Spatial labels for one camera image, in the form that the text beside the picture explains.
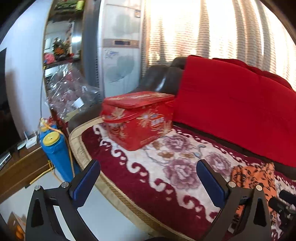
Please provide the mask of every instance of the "black television screen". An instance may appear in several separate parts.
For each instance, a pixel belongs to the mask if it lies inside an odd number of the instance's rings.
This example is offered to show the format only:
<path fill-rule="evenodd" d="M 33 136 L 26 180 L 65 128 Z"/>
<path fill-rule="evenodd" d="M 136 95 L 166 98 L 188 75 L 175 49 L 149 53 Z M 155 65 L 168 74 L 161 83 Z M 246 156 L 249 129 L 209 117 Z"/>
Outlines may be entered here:
<path fill-rule="evenodd" d="M 6 49 L 0 52 L 0 155 L 20 141 L 6 94 L 5 55 Z"/>

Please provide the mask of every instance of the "red sofa cover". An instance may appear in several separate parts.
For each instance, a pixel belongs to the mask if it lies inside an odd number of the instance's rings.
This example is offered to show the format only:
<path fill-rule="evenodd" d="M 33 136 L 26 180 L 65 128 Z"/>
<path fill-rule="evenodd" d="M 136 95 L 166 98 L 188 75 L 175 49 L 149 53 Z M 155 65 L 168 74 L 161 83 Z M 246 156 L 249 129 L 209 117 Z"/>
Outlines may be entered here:
<path fill-rule="evenodd" d="M 189 56 L 173 120 L 296 167 L 296 93 L 236 61 Z"/>

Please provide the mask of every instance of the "curtain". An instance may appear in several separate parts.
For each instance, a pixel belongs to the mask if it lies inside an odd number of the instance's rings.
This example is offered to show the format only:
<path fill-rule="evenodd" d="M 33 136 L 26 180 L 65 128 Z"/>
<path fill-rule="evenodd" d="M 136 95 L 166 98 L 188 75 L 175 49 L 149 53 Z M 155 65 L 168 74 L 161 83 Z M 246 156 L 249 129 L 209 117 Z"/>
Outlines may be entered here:
<path fill-rule="evenodd" d="M 178 56 L 235 58 L 286 79 L 296 90 L 296 46 L 259 0 L 146 0 L 141 72 Z"/>

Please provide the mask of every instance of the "white tile floor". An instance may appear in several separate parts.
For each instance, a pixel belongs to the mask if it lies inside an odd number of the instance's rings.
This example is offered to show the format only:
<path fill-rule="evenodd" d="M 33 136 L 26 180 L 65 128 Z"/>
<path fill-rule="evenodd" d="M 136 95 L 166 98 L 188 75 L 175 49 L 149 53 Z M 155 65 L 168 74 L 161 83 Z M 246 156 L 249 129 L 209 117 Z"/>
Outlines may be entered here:
<path fill-rule="evenodd" d="M 47 173 L 27 189 L 22 188 L 13 194 L 0 204 L 0 213 L 6 222 L 12 211 L 20 217 L 27 217 L 34 186 L 37 184 L 48 189 L 58 187 L 60 183 L 52 173 Z M 55 207 L 55 211 L 66 238 L 75 241 L 59 207 Z M 96 187 L 92 188 L 84 206 L 78 208 L 78 211 L 99 241 L 143 241 L 149 238 L 147 233 L 116 210 Z"/>

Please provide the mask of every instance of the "red box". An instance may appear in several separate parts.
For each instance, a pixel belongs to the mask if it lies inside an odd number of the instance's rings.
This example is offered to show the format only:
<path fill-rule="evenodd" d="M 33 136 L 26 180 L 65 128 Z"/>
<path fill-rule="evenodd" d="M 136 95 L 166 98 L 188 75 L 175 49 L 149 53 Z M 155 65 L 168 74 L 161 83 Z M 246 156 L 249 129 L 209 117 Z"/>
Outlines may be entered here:
<path fill-rule="evenodd" d="M 143 91 L 104 99 L 103 119 L 110 139 L 137 150 L 171 130 L 174 95 Z"/>

